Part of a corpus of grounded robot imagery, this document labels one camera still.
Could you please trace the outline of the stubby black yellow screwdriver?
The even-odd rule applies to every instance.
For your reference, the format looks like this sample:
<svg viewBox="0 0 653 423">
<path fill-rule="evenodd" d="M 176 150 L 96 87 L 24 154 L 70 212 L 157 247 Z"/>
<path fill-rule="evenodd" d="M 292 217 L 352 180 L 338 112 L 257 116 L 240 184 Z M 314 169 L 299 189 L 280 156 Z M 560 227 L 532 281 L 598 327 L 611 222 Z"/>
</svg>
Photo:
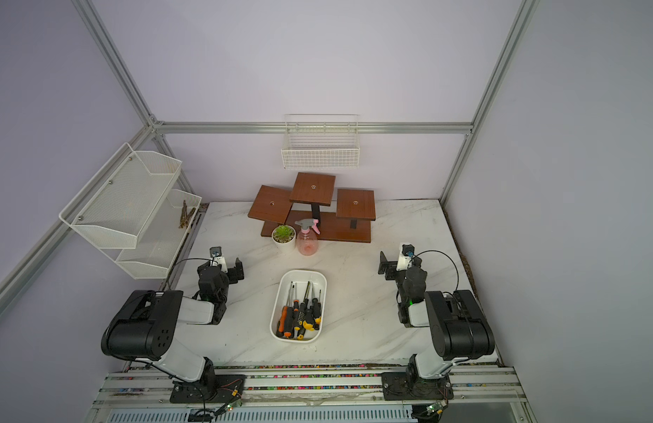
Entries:
<svg viewBox="0 0 653 423">
<path fill-rule="evenodd" d="M 310 308 L 310 311 L 312 312 L 312 328 L 314 331 L 317 331 L 320 327 L 321 323 L 321 313 L 322 313 L 322 305 L 320 302 L 320 296 L 322 294 L 322 291 L 319 290 L 318 295 L 312 299 L 312 307 Z"/>
</svg>

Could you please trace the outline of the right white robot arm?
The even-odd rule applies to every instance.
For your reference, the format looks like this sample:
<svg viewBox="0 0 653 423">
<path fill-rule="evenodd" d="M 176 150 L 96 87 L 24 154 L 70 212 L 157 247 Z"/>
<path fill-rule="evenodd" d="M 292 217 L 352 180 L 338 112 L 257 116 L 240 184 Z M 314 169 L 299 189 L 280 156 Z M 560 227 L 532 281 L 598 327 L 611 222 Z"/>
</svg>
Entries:
<svg viewBox="0 0 653 423">
<path fill-rule="evenodd" d="M 481 306 L 469 290 L 430 291 L 428 273 L 414 246 L 404 244 L 396 260 L 380 254 L 378 273 L 397 287 L 400 323 L 430 330 L 432 347 L 412 354 L 402 372 L 384 372 L 386 401 L 454 398 L 450 372 L 458 364 L 495 352 L 495 337 Z"/>
</svg>

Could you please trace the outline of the white plastic storage box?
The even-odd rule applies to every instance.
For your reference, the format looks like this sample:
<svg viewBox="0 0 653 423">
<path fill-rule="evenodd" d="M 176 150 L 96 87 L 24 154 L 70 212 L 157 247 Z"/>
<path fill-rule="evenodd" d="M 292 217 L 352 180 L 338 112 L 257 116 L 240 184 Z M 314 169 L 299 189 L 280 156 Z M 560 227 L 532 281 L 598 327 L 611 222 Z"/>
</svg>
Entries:
<svg viewBox="0 0 653 423">
<path fill-rule="evenodd" d="M 304 322 L 305 334 L 303 340 L 298 340 L 296 338 L 297 330 L 295 331 L 294 338 L 278 338 L 275 335 L 277 330 L 277 324 L 280 319 L 280 315 L 282 313 L 282 308 L 286 304 L 287 294 L 289 288 L 291 287 L 291 284 L 294 283 L 296 285 L 295 302 L 296 302 L 296 306 L 298 307 L 298 311 L 296 313 L 296 329 L 297 329 L 299 308 L 303 301 L 305 288 L 309 281 L 312 282 L 312 290 L 310 291 L 309 294 L 309 308 Z M 325 313 L 325 306 L 326 306 L 327 288 L 328 288 L 328 283 L 327 283 L 326 276 L 321 272 L 307 271 L 307 270 L 292 270 L 286 272 L 280 280 L 280 285 L 275 299 L 275 306 L 273 306 L 273 315 L 270 319 L 270 326 L 269 326 L 271 335 L 275 339 L 280 340 L 280 342 L 285 342 L 285 343 L 312 343 L 316 341 L 320 336 L 320 330 L 326 327 L 326 324 L 324 323 L 324 313 Z M 320 296 L 320 302 L 322 305 L 321 323 L 319 329 L 317 331 L 314 331 L 314 329 L 312 328 L 312 312 L 310 311 L 310 308 L 312 307 L 312 299 L 318 295 L 319 290 L 322 291 L 322 294 Z"/>
</svg>

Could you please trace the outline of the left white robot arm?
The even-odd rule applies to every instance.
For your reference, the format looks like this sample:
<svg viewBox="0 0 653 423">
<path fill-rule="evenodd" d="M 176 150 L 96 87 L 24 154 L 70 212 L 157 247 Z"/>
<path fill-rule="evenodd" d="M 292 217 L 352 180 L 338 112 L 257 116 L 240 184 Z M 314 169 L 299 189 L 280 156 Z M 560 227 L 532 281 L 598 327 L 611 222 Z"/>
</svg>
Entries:
<svg viewBox="0 0 653 423">
<path fill-rule="evenodd" d="M 227 407 L 240 400 L 243 375 L 217 376 L 215 365 L 176 339 L 176 328 L 212 326 L 222 322 L 229 286 L 245 278 L 240 259 L 227 268 L 211 259 L 197 269 L 199 289 L 192 297 L 180 290 L 135 290 L 106 328 L 104 355 L 145 363 L 173 382 L 170 402 Z"/>
</svg>

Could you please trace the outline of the black orange hex-collar screwdriver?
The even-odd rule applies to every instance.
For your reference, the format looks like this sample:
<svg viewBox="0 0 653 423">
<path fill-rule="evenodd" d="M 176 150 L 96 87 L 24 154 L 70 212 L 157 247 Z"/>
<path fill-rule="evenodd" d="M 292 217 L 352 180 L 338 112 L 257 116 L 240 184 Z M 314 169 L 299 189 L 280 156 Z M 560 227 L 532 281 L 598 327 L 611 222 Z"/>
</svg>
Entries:
<svg viewBox="0 0 653 423">
<path fill-rule="evenodd" d="M 282 336 L 284 338 L 294 338 L 296 331 L 296 313 L 298 307 L 295 302 L 296 296 L 296 285 L 291 284 L 291 287 L 288 292 L 287 306 L 283 312 L 282 317 Z"/>
</svg>

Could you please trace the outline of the long yellow-dotted flathead screwdriver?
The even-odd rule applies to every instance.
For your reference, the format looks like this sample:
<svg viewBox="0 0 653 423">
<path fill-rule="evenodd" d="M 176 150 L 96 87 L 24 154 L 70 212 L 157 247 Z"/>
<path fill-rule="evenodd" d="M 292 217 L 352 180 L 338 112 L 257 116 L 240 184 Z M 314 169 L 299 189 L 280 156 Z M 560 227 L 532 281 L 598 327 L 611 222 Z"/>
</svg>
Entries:
<svg viewBox="0 0 653 423">
<path fill-rule="evenodd" d="M 312 282 L 308 282 L 305 288 L 304 298 L 299 308 L 299 316 L 297 320 L 297 333 L 296 338 L 303 340 L 305 334 L 304 322 L 309 308 L 309 294 L 312 290 Z"/>
</svg>

